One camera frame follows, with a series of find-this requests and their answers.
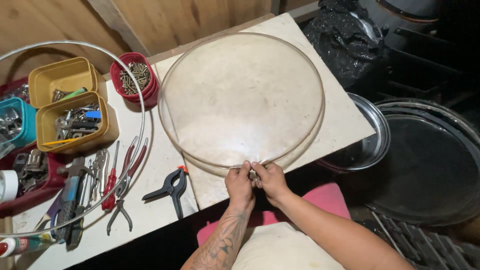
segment red screwdriver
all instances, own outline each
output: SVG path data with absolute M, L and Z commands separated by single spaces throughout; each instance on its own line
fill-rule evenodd
M 105 191 L 103 194 L 108 193 L 113 186 L 115 185 L 115 182 L 117 181 L 117 157 L 119 155 L 119 147 L 120 147 L 120 141 L 117 141 L 117 149 L 115 149 L 115 157 L 113 159 L 113 167 L 112 170 L 110 171 L 110 175 L 108 176 L 108 182 L 107 186 L 105 186 Z M 108 197 L 106 200 L 102 202 L 102 210 L 105 211 L 112 211 L 113 207 L 115 206 L 115 195 L 112 193 L 110 197 Z

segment glue bottle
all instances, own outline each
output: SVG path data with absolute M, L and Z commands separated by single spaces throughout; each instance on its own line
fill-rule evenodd
M 52 243 L 48 233 L 5 238 L 0 242 L 0 258 L 47 249 Z

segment orange clamp tip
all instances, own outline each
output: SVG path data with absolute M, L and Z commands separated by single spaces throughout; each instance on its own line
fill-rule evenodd
M 182 168 L 184 172 L 188 173 L 188 169 L 184 165 L 181 165 L 181 166 L 177 167 L 177 169 L 180 169 L 180 168 Z

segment workbench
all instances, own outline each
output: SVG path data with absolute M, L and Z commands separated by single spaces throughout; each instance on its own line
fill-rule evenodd
M 306 140 L 305 143 L 308 143 L 306 151 L 293 152 L 287 157 L 291 158 L 292 162 L 286 167 L 286 171 L 293 170 L 374 134 L 374 130 L 348 98 L 291 16 L 286 13 L 275 18 L 272 17 L 273 15 L 270 14 L 214 36 L 238 31 L 276 36 L 302 50 L 319 70 L 325 90 L 324 120 L 321 128 L 317 125 L 314 129 L 315 132 Z M 181 53 L 198 42 L 149 58 L 160 81 Z M 134 136 L 139 132 L 141 113 L 138 108 L 124 101 L 116 93 L 111 80 L 107 80 L 107 89 L 108 103 L 116 111 L 120 129 L 119 165 L 117 168 L 117 176 L 119 176 L 121 171 L 119 166 L 122 165 Z M 146 112 L 144 136 L 150 138 L 147 154 L 124 198 L 124 207 L 133 221 L 132 232 L 129 232 L 127 221 L 119 214 L 112 225 L 110 236 L 107 236 L 106 227 L 111 213 L 105 213 L 98 207 L 85 217 L 83 237 L 75 250 L 67 251 L 65 245 L 53 244 L 44 253 L 17 256 L 17 269 L 64 269 L 177 221 L 171 197 L 165 196 L 149 203 L 144 203 L 141 198 L 145 194 L 161 188 L 165 177 L 176 170 L 179 165 L 186 165 L 190 173 L 186 191 L 181 196 L 184 217 L 197 212 L 199 208 L 204 209 L 228 198 L 222 177 L 204 172 L 183 159 L 182 154 L 172 145 L 165 134 L 157 108 Z M 105 147 L 113 156 L 115 143 Z M 92 152 L 91 155 L 86 156 L 86 162 L 94 158 L 95 152 Z M 113 160 L 110 158 L 109 169 L 112 163 Z M 53 199 L 14 216 L 14 231 L 16 233 L 30 232 L 47 211 Z

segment pink cushion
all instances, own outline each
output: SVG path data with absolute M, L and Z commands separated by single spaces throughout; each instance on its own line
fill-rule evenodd
M 350 218 L 347 205 L 343 199 L 342 192 L 336 183 L 328 183 L 321 185 L 313 190 L 309 191 L 304 199 L 318 206 L 319 208 L 328 211 L 346 219 Z M 247 227 L 264 226 L 278 222 L 291 222 L 281 211 L 256 211 L 252 212 Z M 202 245 L 207 238 L 213 233 L 218 221 L 210 223 L 207 221 L 207 225 L 203 227 L 197 233 L 198 245 Z

